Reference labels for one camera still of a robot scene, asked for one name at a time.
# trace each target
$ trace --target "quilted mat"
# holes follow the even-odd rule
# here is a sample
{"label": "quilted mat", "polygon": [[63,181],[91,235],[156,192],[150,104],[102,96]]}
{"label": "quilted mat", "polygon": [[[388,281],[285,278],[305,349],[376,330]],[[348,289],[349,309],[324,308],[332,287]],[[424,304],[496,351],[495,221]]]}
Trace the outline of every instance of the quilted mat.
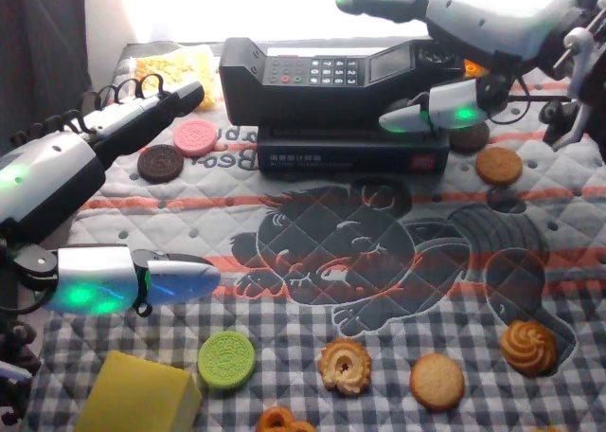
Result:
{"label": "quilted mat", "polygon": [[[561,89],[537,73],[526,81],[533,93]],[[138,154],[119,158],[67,241],[204,256],[222,284],[148,318],[53,314],[24,430],[72,430],[109,350],[199,377],[198,349],[223,330],[251,339],[257,366],[235,391],[198,379],[196,431],[254,431],[273,405],[319,431],[604,430],[606,169],[589,138],[559,153],[543,144],[540,108],[492,128],[490,144],[524,161],[509,189],[487,186],[475,157],[455,153],[441,177],[270,179],[258,172],[255,128],[231,126],[221,105],[204,115],[220,131],[215,152],[189,159],[178,179],[149,185]],[[172,130],[153,143],[170,143]],[[556,336],[552,372],[525,378],[504,361],[499,337],[514,319]],[[372,358],[359,397],[326,390],[317,371],[338,336]],[[434,351],[465,377],[447,413],[425,410],[409,387],[412,366]]]}

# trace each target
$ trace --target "yellow box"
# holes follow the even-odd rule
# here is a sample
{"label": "yellow box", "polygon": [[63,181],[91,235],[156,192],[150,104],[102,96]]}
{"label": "yellow box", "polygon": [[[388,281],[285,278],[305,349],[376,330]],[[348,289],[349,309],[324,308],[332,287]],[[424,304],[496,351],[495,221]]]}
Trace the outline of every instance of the yellow box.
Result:
{"label": "yellow box", "polygon": [[189,372],[110,351],[76,432],[188,432],[201,401]]}

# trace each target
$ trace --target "bear ear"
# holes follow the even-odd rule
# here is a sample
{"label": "bear ear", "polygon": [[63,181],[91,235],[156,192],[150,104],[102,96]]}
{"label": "bear ear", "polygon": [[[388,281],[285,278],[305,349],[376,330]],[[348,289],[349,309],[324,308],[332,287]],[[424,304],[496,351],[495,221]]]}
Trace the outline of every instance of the bear ear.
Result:
{"label": "bear ear", "polygon": [[396,218],[407,214],[412,207],[408,187],[395,179],[358,179],[351,184],[351,194],[357,195],[363,205],[380,209]]}

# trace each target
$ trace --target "checkered pattern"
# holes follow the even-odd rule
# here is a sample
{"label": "checkered pattern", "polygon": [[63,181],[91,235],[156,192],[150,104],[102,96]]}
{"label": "checkered pattern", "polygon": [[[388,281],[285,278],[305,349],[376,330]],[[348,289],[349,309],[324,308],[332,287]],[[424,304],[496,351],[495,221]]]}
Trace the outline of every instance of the checkered pattern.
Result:
{"label": "checkered pattern", "polygon": [[[526,81],[541,80],[533,76]],[[372,357],[372,381],[368,391],[351,399],[327,391],[317,372],[321,350],[340,333],[333,306],[303,305],[270,295],[237,297],[223,291],[201,301],[158,308],[148,318],[133,312],[99,317],[52,315],[45,328],[43,365],[33,382],[23,430],[72,430],[109,350],[172,365],[199,377],[198,349],[210,335],[223,330],[249,336],[257,352],[257,366],[251,380],[234,392],[209,392],[197,380],[204,399],[194,424],[196,431],[253,432],[260,413],[272,405],[289,407],[297,419],[309,421],[319,431],[526,432],[548,425],[562,431],[603,430],[606,269],[599,250],[606,247],[606,206],[600,196],[600,188],[606,186],[606,169],[591,140],[553,153],[540,139],[530,137],[540,130],[539,109],[533,105],[521,123],[494,127],[491,132],[492,143],[516,150],[524,161],[522,177],[511,186],[514,193],[526,198],[524,209],[516,211],[523,214],[505,215],[501,226],[493,225],[487,213],[472,213],[476,223],[468,219],[468,210],[461,208],[469,201],[483,201],[474,197],[488,192],[489,187],[474,173],[472,157],[452,154],[439,183],[406,178],[412,208],[400,218],[400,224],[417,243],[424,239],[420,222],[446,222],[454,216],[450,225],[458,228],[474,252],[520,245],[540,252],[546,281],[542,314],[562,320],[574,335],[574,343],[568,334],[557,335],[559,345],[574,347],[557,373],[528,379],[505,363],[499,336],[506,326],[487,301],[487,274],[481,265],[469,270],[465,282],[456,280],[428,311],[396,317],[378,331],[356,335]],[[235,133],[235,128],[229,126],[222,107],[204,117],[223,129],[220,144],[234,142],[233,137],[226,138],[226,131]],[[236,143],[254,139],[254,129],[238,131]],[[154,143],[170,143],[171,134],[169,128]],[[103,205],[84,209],[71,223],[69,242],[127,243],[131,248],[214,257],[223,260],[222,285],[230,287],[239,285],[243,276],[237,263],[229,261],[233,238],[258,232],[268,213],[261,204],[239,205],[239,197],[351,184],[351,178],[271,181],[258,171],[229,167],[230,162],[221,160],[222,153],[212,155],[215,161],[186,162],[180,178],[154,186],[136,175],[137,154],[119,158],[94,198],[107,202],[141,197],[146,203],[157,201],[157,208]],[[203,200],[200,208],[179,208],[175,203],[192,197]],[[212,202],[214,197],[227,197],[231,202],[225,199],[223,207],[208,207],[204,200]],[[510,231],[514,227],[517,233]],[[497,236],[498,241],[479,241],[477,231]],[[520,270],[513,270],[511,277],[529,279],[528,272]],[[506,281],[491,288],[507,290]],[[356,307],[360,304],[346,305],[340,313],[355,319]],[[411,367],[433,351],[451,356],[465,375],[465,396],[448,413],[430,414],[409,389]]]}

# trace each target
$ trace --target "black cookie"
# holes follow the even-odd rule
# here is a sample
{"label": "black cookie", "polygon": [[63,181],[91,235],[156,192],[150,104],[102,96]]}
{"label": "black cookie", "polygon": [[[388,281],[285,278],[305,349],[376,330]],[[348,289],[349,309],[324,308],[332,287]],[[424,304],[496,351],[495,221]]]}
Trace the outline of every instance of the black cookie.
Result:
{"label": "black cookie", "polygon": [[466,129],[452,129],[448,131],[451,148],[456,153],[475,153],[484,148],[489,142],[489,126],[482,122]]}
{"label": "black cookie", "polygon": [[139,156],[136,164],[142,178],[151,183],[168,183],[183,169],[183,156],[170,145],[149,147]]}

